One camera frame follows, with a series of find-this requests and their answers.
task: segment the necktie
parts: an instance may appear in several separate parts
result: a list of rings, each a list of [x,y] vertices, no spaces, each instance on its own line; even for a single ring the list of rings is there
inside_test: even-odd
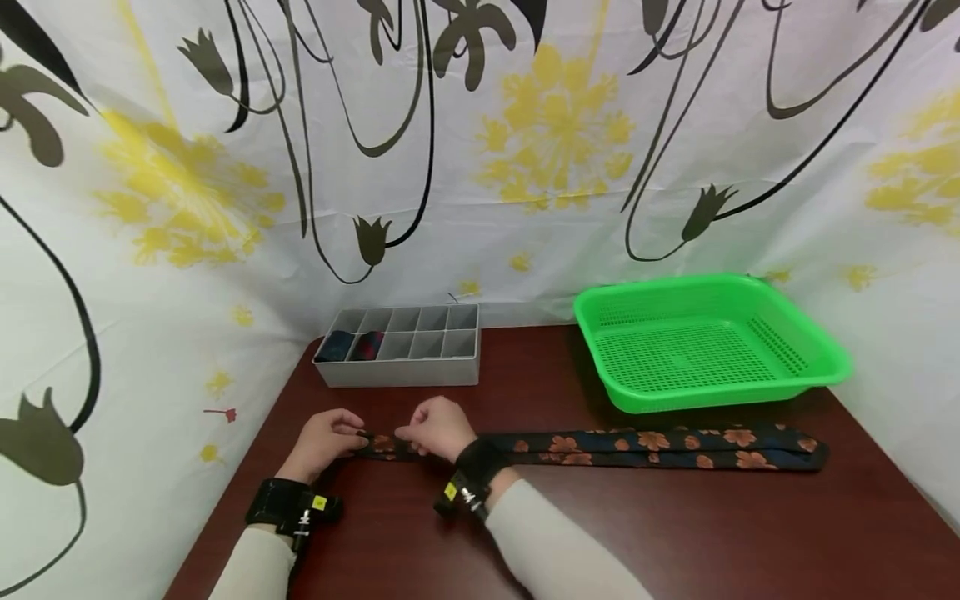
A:
[[[828,447],[780,424],[642,431],[632,427],[548,433],[482,434],[513,465],[627,468],[732,468],[818,471]],[[381,461],[422,459],[393,436],[370,435],[355,454]]]

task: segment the bell flower print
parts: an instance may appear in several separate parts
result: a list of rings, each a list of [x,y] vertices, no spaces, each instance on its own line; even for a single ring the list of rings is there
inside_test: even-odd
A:
[[[497,6],[493,4],[478,6],[480,0],[433,0],[433,2],[440,8],[456,14],[437,38],[433,53],[434,72],[440,79],[446,75],[450,59],[454,57],[457,44],[462,39],[467,44],[469,54],[464,83],[468,91],[473,91],[480,85],[483,69],[487,63],[487,52],[484,49],[480,30],[485,27],[494,30],[507,50],[512,51],[516,47],[514,26]]]
[[[24,394],[17,419],[0,419],[0,455],[52,486],[77,483],[84,470],[84,452],[54,408],[52,388],[42,406]]]
[[[0,63],[3,61],[3,48],[0,47]],[[15,64],[0,70],[0,109],[9,116],[0,125],[5,132],[18,123],[30,138],[30,151],[34,158],[47,167],[58,167],[63,163],[63,144],[60,134],[50,120],[28,99],[29,94],[53,96],[83,116],[88,113],[84,105],[70,95],[60,84],[50,79],[32,66]]]
[[[183,42],[186,47],[178,46],[177,49],[200,71],[210,87],[218,94],[232,95],[233,78],[217,50],[217,44],[213,41],[213,34],[198,29],[196,43],[186,37],[183,38]]]
[[[383,255],[387,251],[387,229],[393,221],[387,221],[386,225],[380,225],[380,217],[371,225],[363,217],[357,217],[353,220],[356,227],[357,244],[360,246],[360,255],[364,262],[371,267],[375,267],[383,260]]]
[[[716,185],[712,183],[709,189],[701,189],[700,200],[693,207],[690,218],[686,220],[681,239],[685,242],[691,242],[700,237],[700,234],[707,230],[710,223],[713,222],[713,217],[717,216],[727,200],[736,195],[736,190],[731,192],[732,189],[731,186],[718,192]]]

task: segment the person's right hand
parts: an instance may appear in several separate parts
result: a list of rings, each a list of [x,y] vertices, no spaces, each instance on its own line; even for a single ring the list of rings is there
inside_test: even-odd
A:
[[[477,439],[464,409],[443,396],[422,402],[410,424],[399,427],[395,433],[401,440],[410,442],[420,456],[436,454],[451,463]]]

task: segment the green basket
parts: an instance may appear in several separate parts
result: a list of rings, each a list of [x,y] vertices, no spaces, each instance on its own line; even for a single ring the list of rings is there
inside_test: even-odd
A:
[[[592,288],[573,312],[613,404],[627,413],[784,400],[852,371],[823,329],[749,276]]]

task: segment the fabric backdrop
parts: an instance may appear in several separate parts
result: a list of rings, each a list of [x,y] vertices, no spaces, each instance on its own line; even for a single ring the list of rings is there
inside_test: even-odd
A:
[[[679,274],[798,302],[960,517],[958,7],[4,0],[0,597],[160,597],[339,308]]]

